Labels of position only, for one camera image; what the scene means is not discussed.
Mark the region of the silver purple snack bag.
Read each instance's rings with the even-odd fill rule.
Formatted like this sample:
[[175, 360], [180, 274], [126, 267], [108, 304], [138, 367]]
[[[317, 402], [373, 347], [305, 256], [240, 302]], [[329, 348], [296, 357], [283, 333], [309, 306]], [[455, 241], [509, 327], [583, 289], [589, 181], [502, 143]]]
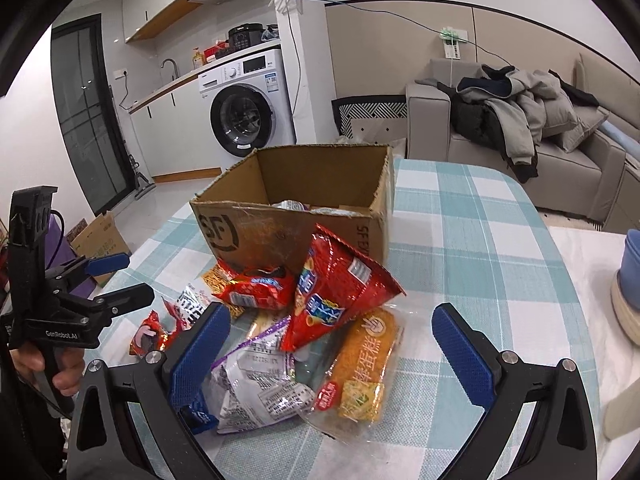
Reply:
[[247, 339], [218, 360], [202, 385], [217, 434], [238, 434], [308, 411], [314, 392], [296, 380], [291, 352], [280, 349], [289, 318]]

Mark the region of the orange white noodle snack bag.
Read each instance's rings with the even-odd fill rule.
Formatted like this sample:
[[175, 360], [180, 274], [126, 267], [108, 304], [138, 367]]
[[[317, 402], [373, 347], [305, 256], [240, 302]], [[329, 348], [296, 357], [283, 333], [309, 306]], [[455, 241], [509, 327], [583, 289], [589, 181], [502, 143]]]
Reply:
[[212, 302], [223, 304], [229, 310], [232, 321], [243, 315], [244, 308], [228, 304], [220, 298], [224, 286], [228, 284], [226, 277], [216, 264], [202, 276], [186, 284], [174, 303], [174, 311], [184, 326], [193, 326]]

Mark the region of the red biscuit snack bag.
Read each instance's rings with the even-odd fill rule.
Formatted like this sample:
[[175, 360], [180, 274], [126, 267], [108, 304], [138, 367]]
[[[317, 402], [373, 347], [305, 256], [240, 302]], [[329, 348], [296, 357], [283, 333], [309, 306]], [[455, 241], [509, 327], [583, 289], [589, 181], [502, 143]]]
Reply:
[[295, 352], [405, 291], [381, 263], [318, 224], [280, 349]]

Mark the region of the small cardboard box on floor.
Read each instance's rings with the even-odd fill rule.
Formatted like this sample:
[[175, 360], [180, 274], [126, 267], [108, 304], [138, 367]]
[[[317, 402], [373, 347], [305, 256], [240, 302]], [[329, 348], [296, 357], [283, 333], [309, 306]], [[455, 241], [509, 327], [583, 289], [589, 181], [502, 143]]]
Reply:
[[131, 255], [131, 250], [117, 229], [111, 211], [97, 216], [70, 241], [78, 256], [101, 258], [116, 254]]

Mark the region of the red chip bag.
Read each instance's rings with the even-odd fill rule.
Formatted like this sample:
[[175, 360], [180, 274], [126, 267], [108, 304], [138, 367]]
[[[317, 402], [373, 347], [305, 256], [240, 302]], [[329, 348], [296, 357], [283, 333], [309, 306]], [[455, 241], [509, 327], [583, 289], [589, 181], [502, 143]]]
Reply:
[[286, 310], [294, 301], [295, 275], [285, 266], [265, 270], [234, 270], [219, 260], [214, 266], [218, 285], [214, 295], [235, 307]]

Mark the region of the orange egg cake packet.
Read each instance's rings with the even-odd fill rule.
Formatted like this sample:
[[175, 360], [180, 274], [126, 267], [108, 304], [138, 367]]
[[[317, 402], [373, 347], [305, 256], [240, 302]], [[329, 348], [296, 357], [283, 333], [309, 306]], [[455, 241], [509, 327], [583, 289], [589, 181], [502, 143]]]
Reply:
[[366, 442], [382, 420], [394, 382], [406, 317], [384, 306], [358, 316], [329, 339], [310, 385], [305, 422], [344, 443]]

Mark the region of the teal plaid tablecloth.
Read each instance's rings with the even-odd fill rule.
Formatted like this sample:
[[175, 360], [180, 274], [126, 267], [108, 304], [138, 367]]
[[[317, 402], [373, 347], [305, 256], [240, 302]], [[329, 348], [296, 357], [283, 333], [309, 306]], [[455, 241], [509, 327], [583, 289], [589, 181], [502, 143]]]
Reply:
[[421, 318], [400, 352], [371, 451], [357, 452], [299, 418], [227, 437], [206, 432], [201, 446], [226, 478], [437, 478], [482, 414], [432, 335], [431, 314], [443, 302], [495, 347], [526, 362], [574, 360], [591, 414], [600, 416], [582, 306], [559, 249], [518, 181], [483, 167], [398, 160], [386, 266]]

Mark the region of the brown cardboard SF box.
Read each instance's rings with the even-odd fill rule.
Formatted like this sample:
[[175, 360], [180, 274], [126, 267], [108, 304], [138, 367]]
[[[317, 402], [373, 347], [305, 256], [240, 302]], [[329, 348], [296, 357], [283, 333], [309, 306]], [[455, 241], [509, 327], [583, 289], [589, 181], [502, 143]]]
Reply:
[[384, 263], [394, 185], [388, 145], [285, 145], [249, 154], [190, 205], [216, 258], [297, 273], [318, 224]]

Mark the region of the black glass door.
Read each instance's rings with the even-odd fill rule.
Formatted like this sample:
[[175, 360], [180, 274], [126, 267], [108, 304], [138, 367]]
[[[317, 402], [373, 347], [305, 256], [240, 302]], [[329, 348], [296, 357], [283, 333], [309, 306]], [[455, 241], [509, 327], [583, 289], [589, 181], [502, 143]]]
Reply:
[[74, 174], [92, 212], [104, 214], [134, 190], [134, 170], [107, 80], [98, 14], [52, 29], [51, 75]]

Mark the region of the white kitchen counter cabinets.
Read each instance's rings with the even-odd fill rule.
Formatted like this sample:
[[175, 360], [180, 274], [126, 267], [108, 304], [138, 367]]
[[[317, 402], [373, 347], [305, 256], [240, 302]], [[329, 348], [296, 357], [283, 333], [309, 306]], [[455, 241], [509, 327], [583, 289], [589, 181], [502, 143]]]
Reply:
[[215, 60], [178, 78], [137, 103], [130, 112], [134, 133], [150, 177], [154, 180], [175, 174], [196, 178], [224, 168], [222, 147], [210, 125], [212, 88], [200, 90], [198, 78], [211, 76], [227, 65], [239, 66], [242, 58], [280, 47], [270, 40]]

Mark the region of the blue plastic bowl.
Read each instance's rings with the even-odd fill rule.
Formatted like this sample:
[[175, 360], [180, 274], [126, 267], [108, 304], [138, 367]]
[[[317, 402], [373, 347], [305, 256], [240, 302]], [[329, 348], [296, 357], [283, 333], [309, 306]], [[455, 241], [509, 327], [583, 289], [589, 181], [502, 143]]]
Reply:
[[625, 238], [624, 254], [618, 282], [623, 297], [632, 310], [640, 310], [640, 231], [631, 229]]

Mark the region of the beige fabric sofa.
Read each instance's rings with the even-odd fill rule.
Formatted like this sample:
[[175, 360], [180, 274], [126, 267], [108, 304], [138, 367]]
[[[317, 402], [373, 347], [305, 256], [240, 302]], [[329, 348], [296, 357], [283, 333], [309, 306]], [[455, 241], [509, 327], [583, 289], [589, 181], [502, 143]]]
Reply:
[[[435, 76], [455, 86], [461, 78], [472, 77], [482, 65], [433, 58], [418, 79]], [[449, 99], [433, 87], [417, 84], [418, 79], [406, 87], [409, 157], [487, 167], [520, 182], [498, 152], [452, 131], [448, 124]], [[570, 153], [551, 138], [542, 141], [538, 148], [538, 176], [520, 182], [536, 207], [605, 222], [626, 162], [624, 150], [604, 133], [607, 125], [608, 120]]]

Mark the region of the white front-load washing machine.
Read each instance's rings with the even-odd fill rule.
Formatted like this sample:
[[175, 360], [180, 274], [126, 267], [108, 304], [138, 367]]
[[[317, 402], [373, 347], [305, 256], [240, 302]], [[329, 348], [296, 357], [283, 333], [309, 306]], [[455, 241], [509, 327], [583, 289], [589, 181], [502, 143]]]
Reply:
[[279, 47], [244, 54], [200, 73], [198, 90], [221, 169], [256, 148], [297, 143]]

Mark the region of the black patterned chair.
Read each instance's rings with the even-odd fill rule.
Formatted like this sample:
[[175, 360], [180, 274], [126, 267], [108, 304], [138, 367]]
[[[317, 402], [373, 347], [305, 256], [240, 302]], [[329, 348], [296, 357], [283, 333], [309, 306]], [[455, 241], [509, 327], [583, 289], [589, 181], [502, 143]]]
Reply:
[[406, 119], [407, 103], [403, 94], [367, 94], [344, 96], [331, 102], [334, 124], [340, 136], [352, 139], [356, 119]]

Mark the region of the black rice cooker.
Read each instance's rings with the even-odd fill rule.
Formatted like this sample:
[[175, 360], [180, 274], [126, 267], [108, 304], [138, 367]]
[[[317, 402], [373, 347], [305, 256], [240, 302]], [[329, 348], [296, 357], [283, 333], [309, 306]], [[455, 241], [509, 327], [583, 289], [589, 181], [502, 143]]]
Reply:
[[264, 30], [260, 23], [246, 23], [233, 27], [228, 32], [229, 48], [239, 51], [261, 44]]

